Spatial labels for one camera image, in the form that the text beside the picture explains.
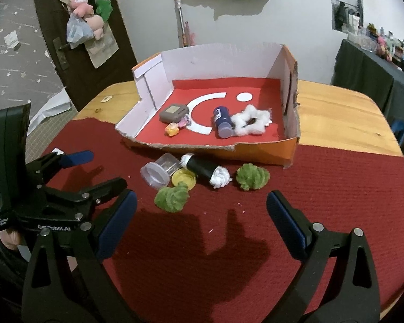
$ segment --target cardboard box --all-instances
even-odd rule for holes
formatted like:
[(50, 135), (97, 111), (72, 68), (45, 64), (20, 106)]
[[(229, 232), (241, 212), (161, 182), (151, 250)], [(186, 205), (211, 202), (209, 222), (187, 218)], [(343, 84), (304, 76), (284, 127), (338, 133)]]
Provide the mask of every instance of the cardboard box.
[[(284, 167), (292, 164), (300, 137), (298, 66), (287, 47), (275, 43), (242, 47), (218, 43), (178, 48), (154, 55), (132, 70), (140, 101), (116, 125), (128, 138), (129, 146)], [(236, 93), (240, 91), (250, 92), (253, 100), (238, 102)], [(189, 106), (198, 128), (166, 137), (166, 124), (159, 122), (158, 112), (177, 100)], [(226, 105), (231, 115), (249, 103), (261, 110), (272, 108), (274, 124), (261, 136), (220, 139), (209, 124), (212, 110), (219, 103), (224, 103), (221, 105)]]

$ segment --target green fuzzy toy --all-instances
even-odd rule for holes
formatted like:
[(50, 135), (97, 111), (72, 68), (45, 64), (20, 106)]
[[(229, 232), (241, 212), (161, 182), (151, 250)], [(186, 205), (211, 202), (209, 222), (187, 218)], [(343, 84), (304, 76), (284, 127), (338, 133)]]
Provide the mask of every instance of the green fuzzy toy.
[(179, 182), (176, 187), (163, 187), (154, 198), (154, 204), (167, 212), (181, 211), (189, 198), (187, 184)]
[(96, 0), (96, 14), (100, 15), (105, 23), (113, 10), (111, 0)]
[(236, 172), (236, 181), (241, 185), (241, 189), (245, 191), (264, 187), (270, 177), (268, 170), (253, 164), (244, 164)]

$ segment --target wooden table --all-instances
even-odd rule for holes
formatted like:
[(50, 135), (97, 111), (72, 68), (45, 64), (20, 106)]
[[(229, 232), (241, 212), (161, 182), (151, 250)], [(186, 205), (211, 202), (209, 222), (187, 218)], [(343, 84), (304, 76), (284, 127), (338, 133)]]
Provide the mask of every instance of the wooden table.
[[(113, 96), (108, 102), (100, 101)], [(134, 81), (104, 89), (76, 117), (119, 122), (139, 101)], [(300, 144), (355, 152), (402, 156), (377, 105), (359, 92), (335, 86), (298, 82)]]

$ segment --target red cloth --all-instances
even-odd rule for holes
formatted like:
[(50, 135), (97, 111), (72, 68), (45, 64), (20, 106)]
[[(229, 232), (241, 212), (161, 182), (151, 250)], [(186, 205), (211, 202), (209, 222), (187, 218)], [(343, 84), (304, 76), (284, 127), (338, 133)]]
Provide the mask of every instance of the red cloth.
[[(90, 149), (94, 160), (61, 171), (50, 186), (76, 191), (121, 176), (136, 192), (138, 212), (104, 265), (130, 307), (150, 322), (263, 320), (299, 267), (266, 211), (274, 189), (329, 230), (364, 230), (383, 305), (404, 286), (404, 158), (300, 145), (291, 168), (267, 167), (271, 179), (262, 190), (197, 184), (183, 211), (170, 214), (156, 208), (156, 190), (139, 172), (162, 153), (134, 152), (122, 140), (112, 124), (72, 121), (47, 151)], [(242, 163), (222, 164), (234, 173)], [(310, 309), (332, 268), (331, 261)]]

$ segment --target blue bottle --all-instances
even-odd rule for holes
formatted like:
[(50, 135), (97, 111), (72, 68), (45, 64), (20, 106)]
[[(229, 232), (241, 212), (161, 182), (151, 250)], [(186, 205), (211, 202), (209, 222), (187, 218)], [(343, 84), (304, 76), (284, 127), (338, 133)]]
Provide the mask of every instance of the blue bottle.
[(226, 107), (221, 105), (214, 109), (214, 123), (220, 138), (229, 138), (234, 134), (231, 116)]

